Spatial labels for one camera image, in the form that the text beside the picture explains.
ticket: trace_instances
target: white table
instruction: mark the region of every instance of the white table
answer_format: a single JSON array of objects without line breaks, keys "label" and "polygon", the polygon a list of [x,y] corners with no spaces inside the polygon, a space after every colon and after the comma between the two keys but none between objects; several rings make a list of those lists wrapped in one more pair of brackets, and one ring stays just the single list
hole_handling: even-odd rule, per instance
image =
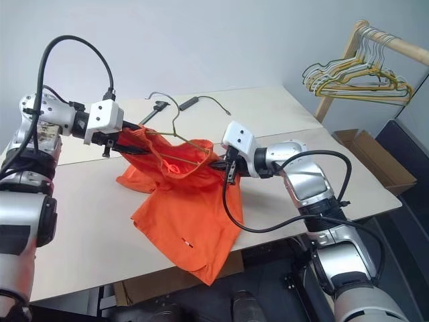
[{"label": "white table", "polygon": [[[264,93],[271,93],[275,100],[270,101],[271,96],[265,96]],[[344,212],[349,219],[371,216],[401,206],[401,203],[382,187],[354,155],[332,139],[299,103],[296,104],[290,95],[284,93],[287,92],[278,87],[246,89],[216,93],[216,98],[222,103],[224,102],[220,97],[223,94],[229,98],[230,103],[225,107],[231,110],[235,120],[243,122],[257,136],[262,136],[258,139],[262,146],[294,138],[306,142],[309,150],[335,150],[348,156],[353,171],[345,200],[352,203],[344,208]],[[252,109],[248,109],[249,104],[236,107],[242,102],[243,96],[252,95],[252,99],[265,102],[265,105],[254,105]],[[264,113],[265,108],[273,107],[274,103],[277,104],[276,108]],[[131,104],[127,104],[127,108],[133,109]],[[210,129],[208,137],[211,138],[210,136],[215,134],[221,137],[230,119],[222,115],[223,112],[217,110],[215,105],[211,108],[219,112],[222,118],[216,121],[221,123],[220,126],[215,124],[214,118],[205,123]],[[274,125],[271,126],[270,121],[273,119]],[[204,131],[202,125],[193,129],[198,136],[192,135],[190,127],[182,127],[189,131],[183,134],[184,136],[203,137],[200,134]],[[291,128],[293,133],[286,133]],[[217,145],[216,150],[220,152],[221,147]],[[75,156],[73,160],[98,158],[92,154],[86,155],[80,147],[76,151],[79,151],[78,157]],[[333,189],[338,192],[345,173],[342,161],[329,156],[315,156],[314,159],[322,166]],[[134,228],[132,220],[129,219],[147,195],[128,190],[115,182],[115,178],[122,174],[127,166],[128,163],[123,158],[111,158],[57,167],[54,192],[58,200],[57,232],[54,241],[38,249],[36,253],[32,301],[117,282],[173,266],[173,263],[159,252],[144,234]],[[269,227],[298,215],[280,178],[269,180],[243,178],[241,188],[245,222],[249,227]],[[305,231],[302,222],[265,234],[243,231],[233,249],[239,250]]]}]

